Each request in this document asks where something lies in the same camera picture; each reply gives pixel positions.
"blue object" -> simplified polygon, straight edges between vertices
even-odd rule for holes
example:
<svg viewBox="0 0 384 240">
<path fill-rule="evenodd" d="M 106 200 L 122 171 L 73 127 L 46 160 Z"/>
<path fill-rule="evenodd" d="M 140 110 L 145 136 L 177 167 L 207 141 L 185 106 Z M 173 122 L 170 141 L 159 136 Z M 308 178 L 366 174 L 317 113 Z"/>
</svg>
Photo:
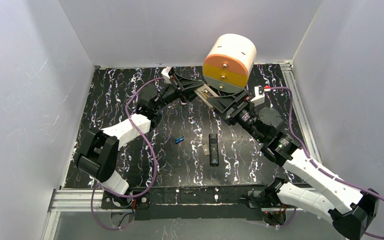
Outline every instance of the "blue object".
<svg viewBox="0 0 384 240">
<path fill-rule="evenodd" d="M 176 144 L 180 143 L 181 141 L 185 140 L 185 138 L 183 136 L 179 137 L 178 139 L 176 139 L 174 142 Z"/>
</svg>

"gray floor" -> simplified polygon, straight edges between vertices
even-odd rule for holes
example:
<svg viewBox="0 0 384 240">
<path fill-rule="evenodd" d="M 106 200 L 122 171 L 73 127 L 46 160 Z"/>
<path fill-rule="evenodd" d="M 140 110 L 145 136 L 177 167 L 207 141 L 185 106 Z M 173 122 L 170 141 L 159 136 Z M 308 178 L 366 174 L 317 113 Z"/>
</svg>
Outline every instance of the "gray floor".
<svg viewBox="0 0 384 240">
<path fill-rule="evenodd" d="M 97 214 L 104 224 L 111 226 L 109 212 Z M 298 211 L 293 222 L 279 230 L 252 224 L 244 219 L 159 219 L 135 221 L 123 231 L 111 231 L 97 225 L 90 212 L 61 213 L 54 240 L 89 239 L 339 240 L 344 238 L 328 222 L 318 220 L 316 216 L 303 211 Z"/>
</svg>

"small metal part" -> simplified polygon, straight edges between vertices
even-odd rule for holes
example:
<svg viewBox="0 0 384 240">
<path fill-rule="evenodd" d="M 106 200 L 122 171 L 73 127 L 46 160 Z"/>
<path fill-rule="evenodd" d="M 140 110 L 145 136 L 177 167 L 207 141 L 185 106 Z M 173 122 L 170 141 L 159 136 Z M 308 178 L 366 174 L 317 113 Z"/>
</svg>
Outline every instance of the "small metal part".
<svg viewBox="0 0 384 240">
<path fill-rule="evenodd" d="M 179 137 L 178 139 L 176 139 L 174 142 L 176 144 L 180 143 L 181 141 L 185 140 L 185 138 L 183 136 Z"/>
<path fill-rule="evenodd" d="M 205 156 L 210 155 L 210 150 L 208 149 L 208 145 L 206 143 L 202 144 L 202 150 L 204 150 L 204 155 Z"/>
</svg>

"cylindrical container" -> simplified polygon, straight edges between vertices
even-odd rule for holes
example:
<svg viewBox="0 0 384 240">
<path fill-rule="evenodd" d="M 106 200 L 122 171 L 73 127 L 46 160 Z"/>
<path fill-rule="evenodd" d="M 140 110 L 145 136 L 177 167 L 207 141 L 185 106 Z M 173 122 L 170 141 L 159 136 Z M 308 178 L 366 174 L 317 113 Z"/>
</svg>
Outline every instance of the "cylindrical container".
<svg viewBox="0 0 384 240">
<path fill-rule="evenodd" d="M 215 89 L 236 93 L 247 85 L 256 55 L 256 46 L 248 38 L 224 34 L 217 39 L 204 60 L 204 78 Z"/>
</svg>

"white wall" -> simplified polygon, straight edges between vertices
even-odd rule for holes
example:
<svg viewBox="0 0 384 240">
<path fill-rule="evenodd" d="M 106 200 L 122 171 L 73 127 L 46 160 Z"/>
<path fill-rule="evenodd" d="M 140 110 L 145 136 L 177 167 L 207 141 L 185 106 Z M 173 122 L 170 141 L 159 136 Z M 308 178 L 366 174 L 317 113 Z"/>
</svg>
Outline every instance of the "white wall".
<svg viewBox="0 0 384 240">
<path fill-rule="evenodd" d="M 59 0 L 94 65 L 202 65 L 226 33 L 257 62 L 291 59 L 322 0 Z"/>
<path fill-rule="evenodd" d="M 324 164 L 384 196 L 384 1 L 325 0 L 293 65 Z"/>
<path fill-rule="evenodd" d="M 0 240 L 41 238 L 93 70 L 57 0 L 0 0 Z"/>
</svg>

